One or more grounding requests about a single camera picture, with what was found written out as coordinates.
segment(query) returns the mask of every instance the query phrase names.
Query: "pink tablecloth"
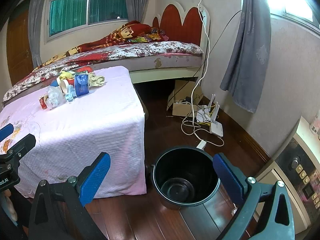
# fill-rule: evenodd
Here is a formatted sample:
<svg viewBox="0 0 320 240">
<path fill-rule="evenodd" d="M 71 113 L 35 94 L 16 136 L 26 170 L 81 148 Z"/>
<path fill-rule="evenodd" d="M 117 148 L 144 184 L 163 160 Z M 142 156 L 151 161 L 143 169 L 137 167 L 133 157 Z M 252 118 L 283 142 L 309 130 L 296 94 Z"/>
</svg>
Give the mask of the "pink tablecloth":
<svg viewBox="0 0 320 240">
<path fill-rule="evenodd" d="M 40 180 L 50 183 L 77 176 L 100 152 L 111 157 L 110 170 L 95 198 L 146 193 L 144 177 L 144 113 L 123 66 L 95 71 L 107 83 L 55 109 L 42 110 L 39 97 L 46 88 L 7 105 L 0 127 L 14 133 L 0 142 L 0 154 L 28 133 L 36 146 L 21 159 L 17 189 L 33 197 Z"/>
</svg>

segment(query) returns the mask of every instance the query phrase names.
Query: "blue cup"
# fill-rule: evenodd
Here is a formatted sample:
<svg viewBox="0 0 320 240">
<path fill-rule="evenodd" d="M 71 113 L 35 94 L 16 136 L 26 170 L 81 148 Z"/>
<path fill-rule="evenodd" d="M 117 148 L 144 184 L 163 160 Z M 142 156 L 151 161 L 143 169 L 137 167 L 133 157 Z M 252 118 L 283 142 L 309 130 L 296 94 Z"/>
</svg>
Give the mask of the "blue cup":
<svg viewBox="0 0 320 240">
<path fill-rule="evenodd" d="M 51 87 L 58 87 L 59 85 L 58 85 L 57 80 L 56 80 L 56 79 L 53 80 L 50 86 L 51 86 Z"/>
<path fill-rule="evenodd" d="M 89 76 L 85 74 L 75 75 L 75 90 L 77 97 L 89 93 Z"/>
</svg>

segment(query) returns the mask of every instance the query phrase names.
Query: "plastic bag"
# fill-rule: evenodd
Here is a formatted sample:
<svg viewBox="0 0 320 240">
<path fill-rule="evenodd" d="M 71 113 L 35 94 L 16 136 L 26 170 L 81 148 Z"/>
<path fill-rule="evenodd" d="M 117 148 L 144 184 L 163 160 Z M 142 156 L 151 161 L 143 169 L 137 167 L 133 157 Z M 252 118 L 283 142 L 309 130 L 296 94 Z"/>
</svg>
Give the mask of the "plastic bag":
<svg viewBox="0 0 320 240">
<path fill-rule="evenodd" d="M 60 87 L 51 87 L 47 89 L 48 99 L 46 100 L 47 106 L 52 109 L 56 108 L 59 105 L 62 105 L 65 102 L 63 94 Z"/>
</svg>

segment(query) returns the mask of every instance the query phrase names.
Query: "crumpled cloth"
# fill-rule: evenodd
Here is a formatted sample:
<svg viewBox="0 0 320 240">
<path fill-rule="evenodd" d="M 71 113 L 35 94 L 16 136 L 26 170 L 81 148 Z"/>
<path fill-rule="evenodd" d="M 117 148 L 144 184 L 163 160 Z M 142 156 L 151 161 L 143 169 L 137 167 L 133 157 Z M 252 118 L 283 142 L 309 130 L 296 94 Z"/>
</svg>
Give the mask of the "crumpled cloth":
<svg viewBox="0 0 320 240">
<path fill-rule="evenodd" d="M 60 79 L 71 79 L 72 78 L 72 73 L 66 72 L 66 71 L 61 71 L 61 75 L 59 76 Z"/>
<path fill-rule="evenodd" d="M 89 87 L 101 87 L 104 84 L 103 76 L 96 76 L 94 72 L 88 73 Z"/>
<path fill-rule="evenodd" d="M 73 85 L 68 86 L 68 93 L 65 95 L 65 99 L 68 103 L 72 103 L 74 101 L 74 98 L 76 97 L 76 90 L 73 87 Z"/>
</svg>

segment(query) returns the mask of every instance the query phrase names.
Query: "yellow cloth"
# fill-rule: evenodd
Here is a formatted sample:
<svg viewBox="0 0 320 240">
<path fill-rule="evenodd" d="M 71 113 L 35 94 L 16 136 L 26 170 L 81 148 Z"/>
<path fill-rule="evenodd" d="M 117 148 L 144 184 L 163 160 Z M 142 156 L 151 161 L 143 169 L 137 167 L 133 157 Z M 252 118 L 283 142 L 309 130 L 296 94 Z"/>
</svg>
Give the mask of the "yellow cloth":
<svg viewBox="0 0 320 240">
<path fill-rule="evenodd" d="M 103 76 L 96 76 L 93 72 L 89 73 L 88 75 L 89 87 L 101 87 L 104 84 Z"/>
<path fill-rule="evenodd" d="M 62 71 L 61 75 L 59 76 L 60 79 L 71 79 L 72 74 L 70 72 Z"/>
</svg>

